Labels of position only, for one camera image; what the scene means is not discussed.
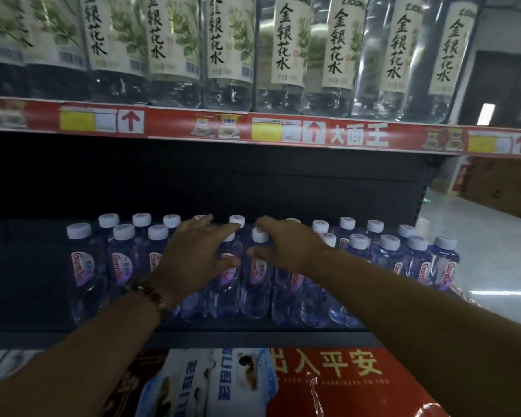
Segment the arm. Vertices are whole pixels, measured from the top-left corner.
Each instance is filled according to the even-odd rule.
[[[169,308],[239,259],[215,260],[220,243],[239,228],[209,226],[212,215],[182,222],[151,276]],[[157,307],[129,292],[55,347],[0,382],[0,416],[96,416],[133,358],[160,323]]]
[[[263,217],[271,250],[367,325],[452,416],[521,416],[521,325],[329,248],[310,228]]]

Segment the forearm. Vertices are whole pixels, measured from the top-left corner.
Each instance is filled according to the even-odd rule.
[[[451,415],[521,415],[521,325],[343,251],[313,259],[307,276],[359,317]]]
[[[159,324],[156,306],[130,292],[0,382],[0,416],[96,416]]]

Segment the person's right hand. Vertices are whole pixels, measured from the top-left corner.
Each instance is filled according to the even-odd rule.
[[[271,235],[274,246],[251,247],[247,254],[288,272],[308,273],[309,261],[332,249],[311,228],[295,221],[277,221],[264,216],[258,218],[256,226]]]

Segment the barcode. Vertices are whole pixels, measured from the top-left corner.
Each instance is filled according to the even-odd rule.
[[[60,51],[60,61],[85,67],[85,59],[81,55],[71,54],[66,51]]]
[[[199,76],[199,66],[188,61],[186,61],[186,71]]]
[[[253,78],[253,69],[247,67],[246,65],[241,66],[241,76]]]
[[[129,67],[136,72],[145,72],[145,65],[137,60],[129,60]]]
[[[0,47],[0,57],[8,58],[17,62],[23,61],[21,52],[12,48]]]

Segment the light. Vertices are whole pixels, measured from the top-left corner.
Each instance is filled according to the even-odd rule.
[[[478,296],[521,296],[521,291],[470,291],[471,294]]]
[[[482,104],[482,109],[480,110],[480,116],[478,117],[477,125],[489,125],[490,120],[492,119],[492,115],[494,114],[494,109],[496,104]]]

